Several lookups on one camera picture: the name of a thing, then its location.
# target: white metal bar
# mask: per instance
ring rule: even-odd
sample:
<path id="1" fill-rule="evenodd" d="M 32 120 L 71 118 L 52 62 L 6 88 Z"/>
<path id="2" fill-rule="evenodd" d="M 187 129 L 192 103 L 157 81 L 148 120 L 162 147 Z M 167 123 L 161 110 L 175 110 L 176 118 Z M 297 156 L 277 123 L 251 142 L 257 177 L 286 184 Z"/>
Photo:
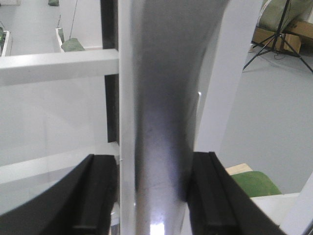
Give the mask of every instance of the white metal bar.
<path id="1" fill-rule="evenodd" d="M 280 228 L 288 235 L 304 235 L 313 222 L 313 173 Z"/>
<path id="2" fill-rule="evenodd" d="M 105 154 L 119 154 L 119 146 L 116 142 L 107 143 L 106 149 Z M 76 166 L 88 154 L 93 152 L 93 147 L 85 147 L 47 157 L 0 166 L 0 184 Z"/>
<path id="3" fill-rule="evenodd" d="M 133 1 L 118 1 L 121 235 L 135 235 L 132 4 Z"/>
<path id="4" fill-rule="evenodd" d="M 295 204 L 299 193 L 252 197 L 252 201 L 277 225 Z"/>
<path id="5" fill-rule="evenodd" d="M 118 73 L 115 49 L 0 58 L 0 86 Z"/>

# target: tripod stand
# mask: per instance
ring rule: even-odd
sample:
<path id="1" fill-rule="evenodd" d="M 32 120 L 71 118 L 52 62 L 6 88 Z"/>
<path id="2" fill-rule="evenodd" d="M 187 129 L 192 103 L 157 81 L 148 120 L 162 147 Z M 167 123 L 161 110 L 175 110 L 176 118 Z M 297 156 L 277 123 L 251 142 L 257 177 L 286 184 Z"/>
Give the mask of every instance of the tripod stand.
<path id="1" fill-rule="evenodd" d="M 287 9 L 288 9 L 288 5 L 290 3 L 290 0 L 286 0 L 286 4 L 285 4 L 285 8 L 284 8 L 284 11 L 283 11 L 283 14 L 282 14 L 282 17 L 280 19 L 280 22 L 279 22 L 279 25 L 278 25 L 278 28 L 276 30 L 276 32 L 271 35 L 270 37 L 264 39 L 262 42 L 260 42 L 259 44 L 257 45 L 254 45 L 253 48 L 255 48 L 256 46 L 258 45 L 261 45 L 262 43 L 266 42 L 268 40 L 268 42 L 262 47 L 262 49 L 255 55 L 252 57 L 252 59 L 244 66 L 244 69 L 258 56 L 260 55 L 264 55 L 268 52 L 271 52 L 271 51 L 274 51 L 274 52 L 278 52 L 276 50 L 276 44 L 277 44 L 277 40 L 278 38 L 281 38 L 281 40 L 283 41 L 283 43 L 286 43 L 289 48 L 293 51 L 294 55 L 296 57 L 298 57 L 305 65 L 306 67 L 308 67 L 308 69 L 313 73 L 313 69 L 310 67 L 310 65 L 308 65 L 308 63 L 301 57 L 301 55 L 290 45 L 289 42 L 287 42 L 283 36 L 283 34 L 281 33 L 281 29 L 282 29 L 282 25 L 283 25 L 283 21 L 285 19 L 285 16 L 286 16 L 286 12 L 287 12 Z M 268 45 L 273 42 L 272 46 L 270 47 L 269 50 L 266 50 L 266 51 L 263 51 L 266 47 L 268 47 Z"/>

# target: white frame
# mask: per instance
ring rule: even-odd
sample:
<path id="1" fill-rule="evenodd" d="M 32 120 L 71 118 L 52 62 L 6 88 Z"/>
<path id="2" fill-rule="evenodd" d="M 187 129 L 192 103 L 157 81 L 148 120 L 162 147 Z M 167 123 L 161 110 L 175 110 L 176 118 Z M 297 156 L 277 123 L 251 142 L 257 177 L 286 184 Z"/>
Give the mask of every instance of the white frame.
<path id="1" fill-rule="evenodd" d="M 1 5 L 9 6 L 9 5 L 20 5 L 21 0 L 0 0 Z"/>
<path id="2" fill-rule="evenodd" d="M 12 33 L 10 31 L 4 31 L 6 33 L 4 46 L 2 50 L 1 57 L 10 56 L 11 55 L 11 48 L 12 48 L 12 42 L 13 37 Z"/>

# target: white planter box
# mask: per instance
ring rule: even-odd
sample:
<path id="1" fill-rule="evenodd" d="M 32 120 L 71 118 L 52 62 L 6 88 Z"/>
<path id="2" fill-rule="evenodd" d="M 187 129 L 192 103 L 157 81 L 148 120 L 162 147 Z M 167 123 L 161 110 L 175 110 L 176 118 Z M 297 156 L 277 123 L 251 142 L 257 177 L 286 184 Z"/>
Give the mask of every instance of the white planter box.
<path id="1" fill-rule="evenodd" d="M 4 31 L 4 32 L 6 33 L 6 36 L 5 36 L 5 41 L 4 41 L 4 46 L 3 46 L 1 57 L 11 55 L 11 48 L 12 48 L 12 42 L 13 42 L 11 32 L 10 31 Z"/>
<path id="2" fill-rule="evenodd" d="M 5 6 L 5 5 L 20 5 L 21 4 L 21 0 L 0 0 L 0 4 L 2 6 Z"/>
<path id="3" fill-rule="evenodd" d="M 59 30 L 61 28 L 56 28 L 55 29 L 55 37 L 56 37 L 56 43 L 57 43 L 57 52 L 64 52 L 64 50 L 61 48 L 62 46 L 62 40 L 59 35 Z M 102 47 L 84 47 L 85 50 L 101 50 Z"/>

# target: black tripod legs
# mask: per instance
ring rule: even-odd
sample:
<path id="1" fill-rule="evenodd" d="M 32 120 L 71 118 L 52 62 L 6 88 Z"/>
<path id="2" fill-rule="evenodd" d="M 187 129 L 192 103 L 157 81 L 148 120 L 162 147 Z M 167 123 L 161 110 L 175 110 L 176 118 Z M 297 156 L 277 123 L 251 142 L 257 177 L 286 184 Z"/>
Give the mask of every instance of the black tripod legs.
<path id="1" fill-rule="evenodd" d="M 301 57 L 301 55 L 298 52 L 296 52 L 296 50 L 290 45 L 290 43 L 287 42 L 285 40 L 285 38 L 282 37 L 282 35 L 280 35 L 279 37 L 283 40 L 284 43 L 286 43 L 290 47 L 290 49 L 293 51 L 293 53 L 296 54 L 296 56 L 303 62 L 303 64 L 305 64 L 306 67 L 308 67 L 308 69 L 313 73 L 311 66 L 308 65 L 308 63 Z"/>
<path id="2" fill-rule="evenodd" d="M 272 36 L 270 36 L 269 38 L 267 38 L 267 39 L 264 40 L 264 41 L 266 41 L 266 40 L 270 39 L 270 40 L 262 47 L 262 49 L 261 49 L 258 53 L 256 53 L 256 55 L 253 56 L 251 60 L 249 60 L 249 62 L 244 66 L 243 70 L 245 70 L 245 68 L 246 68 L 256 57 L 258 57 L 259 55 L 263 55 L 263 54 L 265 54 L 265 53 L 270 52 L 270 51 L 268 50 L 268 51 L 265 51 L 265 52 L 262 53 L 262 51 L 271 43 L 271 41 L 273 41 L 273 39 L 275 38 L 275 36 L 276 36 L 276 35 L 273 34 Z"/>

